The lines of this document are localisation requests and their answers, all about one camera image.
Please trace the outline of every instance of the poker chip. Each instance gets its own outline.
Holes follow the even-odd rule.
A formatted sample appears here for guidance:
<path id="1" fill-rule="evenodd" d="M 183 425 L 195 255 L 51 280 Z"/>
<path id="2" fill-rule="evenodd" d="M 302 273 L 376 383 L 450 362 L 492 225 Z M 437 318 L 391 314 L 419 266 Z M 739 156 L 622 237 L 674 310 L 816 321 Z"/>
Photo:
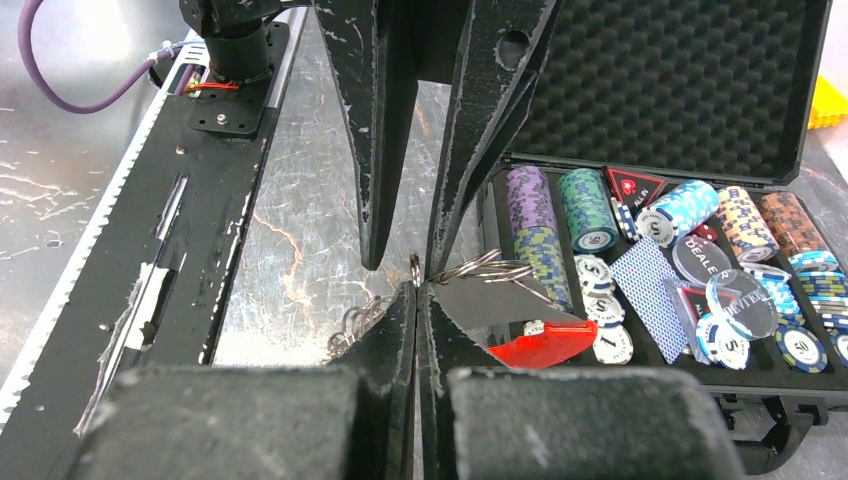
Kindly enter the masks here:
<path id="1" fill-rule="evenodd" d="M 804 291 L 811 297 L 844 297 L 848 295 L 848 288 L 841 285 L 822 286 L 815 284 L 802 284 Z"/>
<path id="2" fill-rule="evenodd" d="M 545 333 L 545 322 L 542 320 L 530 320 L 524 324 L 524 335 L 541 335 Z"/>
<path id="3" fill-rule="evenodd" d="M 695 338 L 698 339 L 698 346 L 713 363 L 718 362 L 718 333 L 723 323 L 724 320 L 708 313 L 698 320 L 698 325 L 695 327 Z"/>
<path id="4" fill-rule="evenodd" d="M 761 265 L 759 263 L 740 262 L 742 270 L 750 273 L 755 278 L 760 280 L 775 280 L 780 283 L 786 283 L 792 278 L 792 274 L 783 270 L 771 267 L 769 265 Z"/>
<path id="5" fill-rule="evenodd" d="M 828 251 L 799 253 L 789 257 L 789 263 L 798 272 L 830 272 L 839 268 L 836 257 Z"/>
<path id="6" fill-rule="evenodd" d="M 841 280 L 845 280 L 845 274 L 842 272 L 804 272 L 799 273 L 798 278 L 803 282 L 805 279 L 819 279 L 819 278 L 838 278 Z"/>
<path id="7" fill-rule="evenodd" d="M 599 327 L 614 327 L 624 321 L 624 308 L 612 295 L 606 297 L 583 297 L 586 316 Z"/>
<path id="8" fill-rule="evenodd" d="M 833 349 L 839 354 L 839 360 L 843 367 L 848 367 L 848 333 L 832 330 L 830 332 L 830 341 L 833 342 Z"/>
<path id="9" fill-rule="evenodd" d="M 777 323 L 783 325 L 795 325 L 796 327 L 800 327 L 804 325 L 806 320 L 804 319 L 804 315 L 800 313 L 780 313 L 777 315 Z"/>
<path id="10" fill-rule="evenodd" d="M 833 271 L 839 268 L 839 263 L 832 254 L 828 257 L 816 253 L 830 253 L 830 251 L 821 233 L 794 194 L 770 193 L 760 198 L 757 206 L 780 245 L 780 249 L 789 257 L 795 271 Z"/>
<path id="11" fill-rule="evenodd" d="M 751 357 L 751 343 L 736 335 L 729 327 L 719 327 L 718 338 L 718 363 L 731 370 L 744 370 Z"/>
<path id="12" fill-rule="evenodd" d="M 633 339 L 621 325 L 599 328 L 592 350 L 600 363 L 624 365 L 633 358 Z"/>
<path id="13" fill-rule="evenodd" d="M 775 302 L 774 306 L 778 314 L 790 315 L 801 311 L 801 307 L 795 300 L 781 303 Z"/>
<path id="14" fill-rule="evenodd" d="M 580 253 L 602 252 L 618 241 L 618 227 L 601 174 L 578 168 L 558 181 L 571 247 Z"/>
<path id="15" fill-rule="evenodd" d="M 539 167 L 517 167 L 506 174 L 506 196 L 513 233 L 524 228 L 557 230 L 548 176 Z"/>
<path id="16" fill-rule="evenodd" d="M 713 187 L 701 180 L 686 180 L 642 209 L 636 227 L 643 237 L 650 237 L 660 247 L 670 247 L 706 222 L 718 206 Z"/>
<path id="17" fill-rule="evenodd" d="M 577 255 L 574 266 L 580 279 L 580 288 L 588 296 L 604 297 L 615 290 L 609 266 L 594 255 Z"/>
<path id="18" fill-rule="evenodd" d="M 744 370 L 748 366 L 751 344 L 737 335 L 724 318 L 712 313 L 704 315 L 698 321 L 695 336 L 710 361 L 731 370 Z"/>
<path id="19" fill-rule="evenodd" d="M 845 305 L 813 305 L 819 315 L 848 315 L 848 307 Z"/>
<path id="20" fill-rule="evenodd" d="M 848 330 L 848 315 L 838 315 L 834 313 L 822 313 L 819 315 L 824 328 L 835 328 L 838 330 Z"/>
<path id="21" fill-rule="evenodd" d="M 716 218 L 736 258 L 740 262 L 762 262 L 773 257 L 779 249 L 777 240 L 748 192 L 731 186 L 719 190 L 718 197 Z"/>
<path id="22" fill-rule="evenodd" d="M 813 305 L 848 306 L 848 298 L 845 297 L 810 297 Z"/>
<path id="23" fill-rule="evenodd" d="M 804 327 L 779 325 L 774 334 L 783 360 L 798 370 L 820 373 L 827 368 L 824 346 Z"/>
<path id="24" fill-rule="evenodd" d="M 515 258 L 528 262 L 548 297 L 566 312 L 572 312 L 571 291 L 557 233 L 548 227 L 528 227 L 515 232 L 513 239 Z"/>
<path id="25" fill-rule="evenodd" d="M 642 237 L 636 229 L 636 222 L 633 220 L 630 208 L 615 197 L 610 197 L 610 207 L 612 207 L 612 213 L 615 216 L 618 229 L 621 230 L 624 237 L 631 243 L 638 242 Z"/>

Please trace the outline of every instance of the metal table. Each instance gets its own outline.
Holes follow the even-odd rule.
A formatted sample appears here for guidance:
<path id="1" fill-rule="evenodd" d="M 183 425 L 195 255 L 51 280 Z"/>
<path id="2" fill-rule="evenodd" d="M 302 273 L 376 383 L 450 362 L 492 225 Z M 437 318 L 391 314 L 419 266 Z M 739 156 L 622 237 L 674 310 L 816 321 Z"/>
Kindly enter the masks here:
<path id="1" fill-rule="evenodd" d="M 0 229 L 0 377 L 8 373 L 50 295 L 153 92 L 148 85 L 137 86 L 111 109 L 85 118 L 56 110 L 29 84 L 18 60 L 11 32 L 21 4 L 0 0 L 0 59 L 9 79 L 0 85 L 0 225 L 6 227 Z M 831 25 L 840 24 L 840 18 L 848 18 L 845 2 L 834 5 Z M 53 42 L 48 23 L 76 39 L 62 47 L 62 55 L 47 56 Z M 95 23 L 114 29 L 108 44 L 92 33 L 89 27 Z M 82 102 L 100 98 L 162 39 L 185 33 L 173 0 L 143 6 L 117 0 L 73 7 L 48 3 L 39 25 L 36 48 L 48 78 Z M 310 18 L 244 246 L 217 365 L 320 364 L 344 310 L 371 295 L 391 295 L 408 276 L 409 253 L 424 251 L 449 89 L 422 85 L 393 236 L 381 268 L 367 272 L 359 267 L 352 160 L 316 27 Z M 848 90 L 845 40 L 844 32 L 832 28 L 823 60 L 825 72 L 838 72 L 828 77 L 843 91 Z M 829 57 L 829 52 L 836 54 Z M 87 68 L 80 72 L 83 62 Z M 842 240 L 848 185 L 837 168 L 848 167 L 848 154 L 840 153 L 848 152 L 846 133 L 843 125 L 811 135 L 801 176 L 792 185 L 828 237 L 839 242 L 835 249 L 842 259 L 848 258 Z M 838 158 L 836 165 L 822 144 Z M 453 262 L 479 252 L 475 220 L 475 212 L 466 215 Z M 763 433 L 763 418 L 742 419 L 739 434 L 753 438 Z M 846 421 L 833 415 L 830 425 L 814 429 L 790 463 L 769 477 L 841 477 L 848 466 L 838 454 L 848 447 Z"/>

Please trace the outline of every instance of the poker chip case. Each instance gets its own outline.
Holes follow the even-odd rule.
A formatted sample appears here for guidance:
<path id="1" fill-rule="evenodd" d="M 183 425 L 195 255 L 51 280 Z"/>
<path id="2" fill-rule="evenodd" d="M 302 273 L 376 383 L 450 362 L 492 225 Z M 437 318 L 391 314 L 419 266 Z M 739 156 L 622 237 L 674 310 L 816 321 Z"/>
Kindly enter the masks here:
<path id="1" fill-rule="evenodd" d="M 687 179 L 717 190 L 742 186 L 755 202 L 780 191 L 800 171 L 829 7 L 825 0 L 564 2 L 527 121 L 502 168 L 478 192 L 485 248 L 515 258 L 507 175 L 517 166 L 540 167 L 554 197 L 552 230 L 559 235 L 574 313 L 586 318 L 574 263 L 579 252 L 556 201 L 564 175 L 577 168 L 601 173 L 609 165 L 662 176 L 666 193 Z M 718 232 L 716 245 L 740 268 L 719 220 L 713 216 L 708 224 Z M 618 235 L 596 255 L 612 264 L 631 246 Z M 664 253 L 671 262 L 671 250 Z M 793 271 L 780 251 L 763 263 Z M 768 339 L 751 343 L 744 370 L 687 355 L 668 365 L 631 303 L 615 293 L 634 347 L 628 365 L 693 375 L 716 398 L 729 426 L 732 413 L 750 405 L 769 409 L 777 425 L 766 438 L 737 442 L 750 474 L 778 468 L 811 425 L 848 407 L 848 368 L 797 275 L 790 287 L 805 328 L 826 350 L 821 373 L 793 369 Z M 516 338 L 522 325 L 509 331 Z M 602 367 L 592 349 L 563 365 Z"/>

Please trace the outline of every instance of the purple poker chip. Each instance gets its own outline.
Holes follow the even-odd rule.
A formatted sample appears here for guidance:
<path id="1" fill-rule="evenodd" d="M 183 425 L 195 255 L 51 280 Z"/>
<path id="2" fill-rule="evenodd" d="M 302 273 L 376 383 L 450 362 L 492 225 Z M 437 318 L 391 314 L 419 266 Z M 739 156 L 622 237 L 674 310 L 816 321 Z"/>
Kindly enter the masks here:
<path id="1" fill-rule="evenodd" d="M 506 175 L 506 189 L 513 232 L 533 227 L 557 231 L 548 177 L 541 169 L 526 166 L 511 170 Z"/>

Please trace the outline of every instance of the white poker chip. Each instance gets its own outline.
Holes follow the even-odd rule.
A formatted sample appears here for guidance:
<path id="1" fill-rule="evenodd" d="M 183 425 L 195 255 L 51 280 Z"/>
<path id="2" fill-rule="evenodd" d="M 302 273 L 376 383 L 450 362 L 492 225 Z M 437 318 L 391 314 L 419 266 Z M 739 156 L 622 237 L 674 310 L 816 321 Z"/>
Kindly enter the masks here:
<path id="1" fill-rule="evenodd" d="M 724 323 L 718 317 L 714 317 L 712 313 L 708 313 L 698 320 L 698 326 L 695 328 L 695 338 L 698 340 L 698 346 L 713 363 L 718 362 L 718 347 L 716 346 L 717 334 L 719 326 Z"/>
<path id="2" fill-rule="evenodd" d="M 744 370 L 748 366 L 751 344 L 740 337 L 724 317 L 704 315 L 698 321 L 695 336 L 711 362 L 732 370 Z"/>
<path id="3" fill-rule="evenodd" d="M 607 295 L 615 289 L 612 280 L 612 270 L 600 258 L 594 255 L 577 255 L 574 257 L 580 287 L 586 294 Z"/>
<path id="4" fill-rule="evenodd" d="M 770 265 L 761 265 L 759 263 L 740 262 L 742 270 L 750 273 L 758 280 L 773 280 L 778 283 L 787 283 L 792 278 L 792 274 L 783 270 L 772 267 Z"/>
<path id="5" fill-rule="evenodd" d="M 751 344 L 730 326 L 719 327 L 718 363 L 731 370 L 744 370 L 751 357 Z"/>
<path id="6" fill-rule="evenodd" d="M 586 316 L 599 327 L 614 327 L 624 321 L 624 308 L 612 295 L 606 297 L 583 296 Z"/>
<path id="7" fill-rule="evenodd" d="M 649 237 L 660 247 L 669 247 L 677 239 L 679 229 L 668 216 L 647 206 L 636 215 L 636 230 L 639 235 Z"/>
<path id="8" fill-rule="evenodd" d="M 595 358 L 603 364 L 624 365 L 633 358 L 633 340 L 621 325 L 599 328 L 592 350 Z"/>
<path id="9" fill-rule="evenodd" d="M 530 320 L 524 324 L 524 335 L 541 335 L 545 333 L 545 322 L 542 320 Z"/>

